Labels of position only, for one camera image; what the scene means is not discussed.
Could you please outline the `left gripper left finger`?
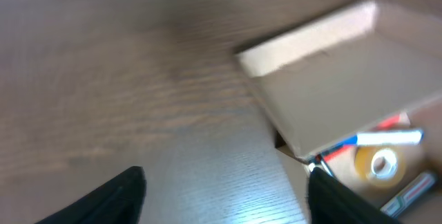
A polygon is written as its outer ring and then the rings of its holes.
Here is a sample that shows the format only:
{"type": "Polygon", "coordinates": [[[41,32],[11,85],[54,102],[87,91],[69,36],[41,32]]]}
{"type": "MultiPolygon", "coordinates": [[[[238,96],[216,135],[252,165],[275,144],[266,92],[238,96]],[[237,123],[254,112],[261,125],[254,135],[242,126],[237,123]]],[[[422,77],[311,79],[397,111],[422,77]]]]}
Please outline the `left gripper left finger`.
{"type": "Polygon", "coordinates": [[[37,224],[138,224],[145,196],[144,170],[132,166],[37,224]]]}

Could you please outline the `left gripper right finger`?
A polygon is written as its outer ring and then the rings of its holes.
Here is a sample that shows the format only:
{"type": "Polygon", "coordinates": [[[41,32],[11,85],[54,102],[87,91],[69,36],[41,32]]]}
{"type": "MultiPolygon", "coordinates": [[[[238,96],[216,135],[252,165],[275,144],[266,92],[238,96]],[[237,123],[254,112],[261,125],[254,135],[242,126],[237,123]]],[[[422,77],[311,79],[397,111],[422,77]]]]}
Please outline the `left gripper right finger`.
{"type": "Polygon", "coordinates": [[[307,202],[312,224],[400,224],[319,168],[310,173],[307,202]]]}

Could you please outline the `yellow tape roll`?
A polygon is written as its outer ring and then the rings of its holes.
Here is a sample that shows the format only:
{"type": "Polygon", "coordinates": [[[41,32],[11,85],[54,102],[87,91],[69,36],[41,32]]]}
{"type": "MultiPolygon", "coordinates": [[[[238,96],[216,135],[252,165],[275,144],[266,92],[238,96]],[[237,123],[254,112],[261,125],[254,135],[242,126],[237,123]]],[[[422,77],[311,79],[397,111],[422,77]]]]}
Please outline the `yellow tape roll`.
{"type": "Polygon", "coordinates": [[[354,167],[358,176],[379,188],[390,188],[399,184],[406,171],[402,153],[394,147],[358,148],[354,167]]]}

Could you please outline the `blue marker pen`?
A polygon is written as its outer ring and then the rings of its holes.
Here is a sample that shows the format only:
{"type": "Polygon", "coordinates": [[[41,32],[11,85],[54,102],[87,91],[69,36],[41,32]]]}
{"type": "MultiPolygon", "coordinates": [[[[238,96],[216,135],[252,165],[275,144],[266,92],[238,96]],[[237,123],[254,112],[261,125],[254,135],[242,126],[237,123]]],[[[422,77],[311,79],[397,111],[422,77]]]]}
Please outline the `blue marker pen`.
{"type": "Polygon", "coordinates": [[[421,129],[364,132],[357,133],[340,144],[351,146],[416,145],[421,142],[423,134],[421,129]]]}

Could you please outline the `black marker pen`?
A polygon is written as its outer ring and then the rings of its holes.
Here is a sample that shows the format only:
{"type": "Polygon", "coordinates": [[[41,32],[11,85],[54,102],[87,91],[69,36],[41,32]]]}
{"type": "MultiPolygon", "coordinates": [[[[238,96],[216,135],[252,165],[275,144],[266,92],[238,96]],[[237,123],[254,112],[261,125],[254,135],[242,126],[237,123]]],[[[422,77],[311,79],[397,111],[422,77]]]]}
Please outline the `black marker pen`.
{"type": "Polygon", "coordinates": [[[422,172],[397,195],[384,204],[381,211],[392,218],[397,218],[414,201],[428,192],[436,182],[436,174],[430,171],[422,172]]]}

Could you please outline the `red utility knife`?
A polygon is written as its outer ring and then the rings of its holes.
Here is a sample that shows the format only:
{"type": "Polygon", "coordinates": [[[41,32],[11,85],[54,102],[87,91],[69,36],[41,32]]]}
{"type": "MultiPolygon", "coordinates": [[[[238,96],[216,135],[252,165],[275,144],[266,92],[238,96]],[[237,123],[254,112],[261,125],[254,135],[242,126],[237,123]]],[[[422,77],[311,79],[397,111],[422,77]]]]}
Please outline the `red utility knife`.
{"type": "Polygon", "coordinates": [[[418,144],[421,139],[421,131],[419,130],[393,130],[392,128],[398,124],[410,125],[410,119],[407,113],[401,112],[398,115],[387,118],[375,126],[373,131],[360,132],[335,144],[333,147],[321,152],[315,158],[316,164],[327,162],[336,157],[342,149],[355,146],[375,146],[375,145],[402,145],[402,144],[418,144]]]}

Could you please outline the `cardboard box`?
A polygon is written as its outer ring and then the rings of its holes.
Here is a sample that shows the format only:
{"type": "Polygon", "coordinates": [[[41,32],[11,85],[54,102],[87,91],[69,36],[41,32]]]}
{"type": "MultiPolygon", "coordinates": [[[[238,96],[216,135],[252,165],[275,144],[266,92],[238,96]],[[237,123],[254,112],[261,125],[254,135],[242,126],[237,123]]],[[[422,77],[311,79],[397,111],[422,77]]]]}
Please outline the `cardboard box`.
{"type": "Polygon", "coordinates": [[[397,218],[400,223],[441,222],[441,18],[393,3],[366,0],[333,11],[238,53],[238,60],[281,142],[276,149],[301,211],[310,173],[319,168],[370,205],[382,206],[430,171],[436,184],[397,218]],[[419,144],[383,145],[402,153],[402,181],[379,188],[354,167],[361,147],[342,149],[316,164],[316,156],[360,132],[373,131],[405,112],[421,129],[419,144]]]}

